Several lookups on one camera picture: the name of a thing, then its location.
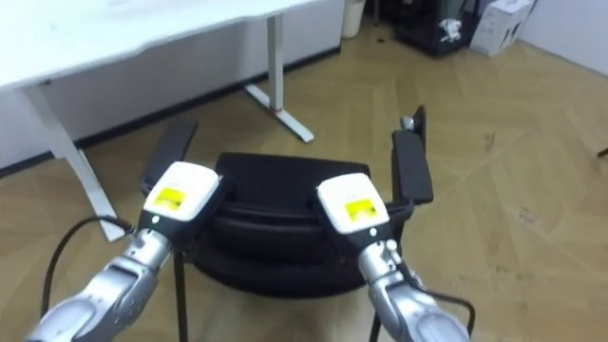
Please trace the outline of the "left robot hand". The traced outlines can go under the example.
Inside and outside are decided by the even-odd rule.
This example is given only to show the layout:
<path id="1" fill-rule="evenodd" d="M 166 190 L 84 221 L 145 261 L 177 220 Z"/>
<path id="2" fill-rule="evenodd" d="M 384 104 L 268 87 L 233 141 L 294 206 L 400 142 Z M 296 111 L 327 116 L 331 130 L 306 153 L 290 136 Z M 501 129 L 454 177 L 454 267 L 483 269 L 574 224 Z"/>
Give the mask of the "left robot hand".
<path id="1" fill-rule="evenodd" d="M 161 234 L 174 251 L 183 251 L 218 210 L 226 192 L 224 177 L 215 170 L 175 161 L 148 193 L 138 227 Z"/>

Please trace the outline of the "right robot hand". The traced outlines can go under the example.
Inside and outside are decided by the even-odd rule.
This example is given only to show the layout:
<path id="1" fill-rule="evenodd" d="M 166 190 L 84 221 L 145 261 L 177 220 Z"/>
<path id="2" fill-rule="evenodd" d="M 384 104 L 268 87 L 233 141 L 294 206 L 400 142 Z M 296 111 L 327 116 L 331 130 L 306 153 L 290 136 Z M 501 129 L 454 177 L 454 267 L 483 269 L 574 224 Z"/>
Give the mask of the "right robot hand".
<path id="1" fill-rule="evenodd" d="M 358 256 L 369 245 L 392 239 L 387 205 L 368 175 L 350 173 L 323 180 L 315 193 L 332 239 L 346 253 Z"/>

